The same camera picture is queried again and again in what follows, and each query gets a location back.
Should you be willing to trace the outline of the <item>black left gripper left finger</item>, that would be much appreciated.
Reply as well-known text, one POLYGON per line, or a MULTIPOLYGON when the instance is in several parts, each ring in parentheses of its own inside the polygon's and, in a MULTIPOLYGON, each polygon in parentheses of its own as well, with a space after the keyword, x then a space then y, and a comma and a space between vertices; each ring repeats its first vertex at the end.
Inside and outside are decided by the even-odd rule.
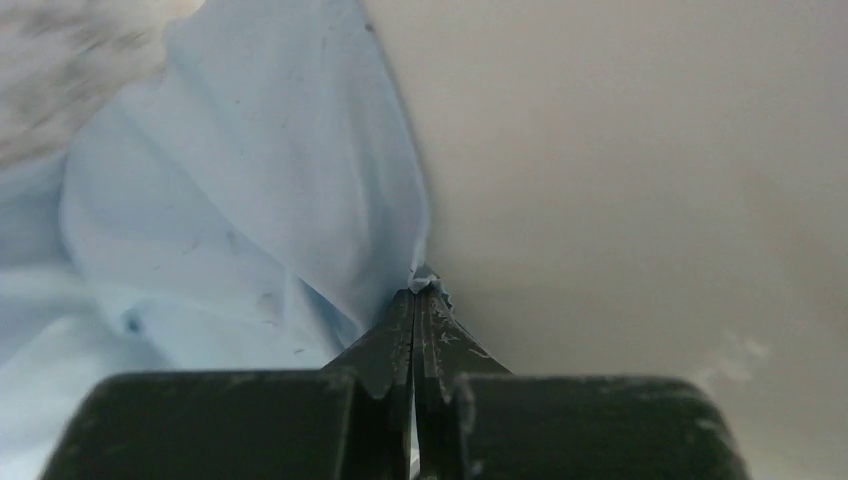
POLYGON ((317 370, 138 372, 97 384, 46 479, 405 479, 414 297, 317 370))

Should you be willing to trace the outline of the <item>cream white pillow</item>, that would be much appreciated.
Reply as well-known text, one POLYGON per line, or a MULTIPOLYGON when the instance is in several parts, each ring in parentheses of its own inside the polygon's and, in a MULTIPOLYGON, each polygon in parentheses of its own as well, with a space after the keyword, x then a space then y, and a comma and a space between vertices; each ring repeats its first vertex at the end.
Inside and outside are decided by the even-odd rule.
POLYGON ((686 377, 755 478, 846 477, 845 2, 366 8, 491 353, 686 377))

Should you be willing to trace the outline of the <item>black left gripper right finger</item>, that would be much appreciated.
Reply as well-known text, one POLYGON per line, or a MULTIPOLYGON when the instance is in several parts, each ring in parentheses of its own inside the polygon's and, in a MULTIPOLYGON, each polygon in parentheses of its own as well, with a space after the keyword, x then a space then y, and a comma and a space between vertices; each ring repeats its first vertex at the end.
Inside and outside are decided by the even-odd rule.
POLYGON ((521 376, 461 326, 442 296, 414 298, 423 479, 745 479, 720 409, 662 376, 521 376))

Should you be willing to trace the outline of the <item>light blue pillowcase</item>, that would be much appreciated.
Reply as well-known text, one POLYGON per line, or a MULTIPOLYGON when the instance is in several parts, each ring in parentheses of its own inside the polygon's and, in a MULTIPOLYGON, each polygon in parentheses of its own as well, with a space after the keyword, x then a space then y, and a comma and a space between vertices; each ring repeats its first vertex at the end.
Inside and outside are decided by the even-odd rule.
POLYGON ((161 70, 1 165, 1 475, 133 370, 319 367, 432 281, 403 108, 357 1, 199 1, 161 70))

